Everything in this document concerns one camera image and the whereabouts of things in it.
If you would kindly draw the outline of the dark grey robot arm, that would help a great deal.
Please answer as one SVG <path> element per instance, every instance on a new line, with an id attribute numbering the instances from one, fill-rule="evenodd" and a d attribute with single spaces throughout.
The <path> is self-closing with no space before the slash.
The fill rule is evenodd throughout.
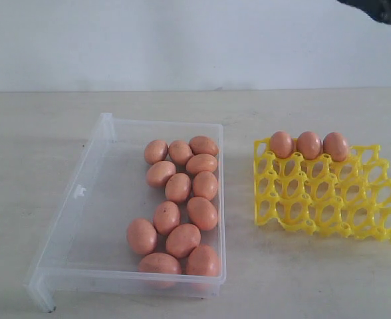
<path id="1" fill-rule="evenodd" d="M 338 2 L 363 11 L 377 23 L 391 26 L 391 0 L 338 0 Z"/>

